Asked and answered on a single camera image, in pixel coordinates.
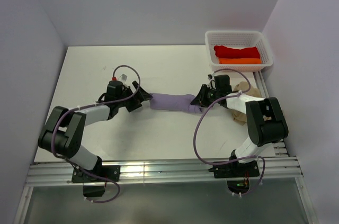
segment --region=gray wall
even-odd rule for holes
[[[68,46],[204,44],[216,29],[262,30],[277,0],[39,0]]]
[[[339,219],[338,15],[338,0],[279,0],[264,29],[275,53],[264,77],[321,223]]]
[[[65,48],[38,0],[0,4],[0,222],[12,223]]]

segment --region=plastic basket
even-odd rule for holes
[[[272,51],[264,35],[257,31],[208,31],[205,34],[205,43],[213,71],[217,69],[236,69],[239,71],[259,71],[273,64]],[[262,64],[219,64],[215,55],[214,46],[231,48],[257,47]]]

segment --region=orange cloth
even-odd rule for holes
[[[261,64],[259,58],[239,58],[239,59],[228,59],[219,58],[220,64]]]

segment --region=red cloth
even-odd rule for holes
[[[260,59],[260,53],[256,47],[234,49],[234,48],[227,48],[224,46],[214,46],[214,51],[216,52],[216,57],[219,57],[219,58],[229,58],[229,59],[258,58]]]

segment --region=purple cloth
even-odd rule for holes
[[[151,95],[153,96],[153,99],[150,100],[151,109],[202,113],[199,106],[191,105],[191,101],[195,98],[192,94],[170,95],[152,93]]]

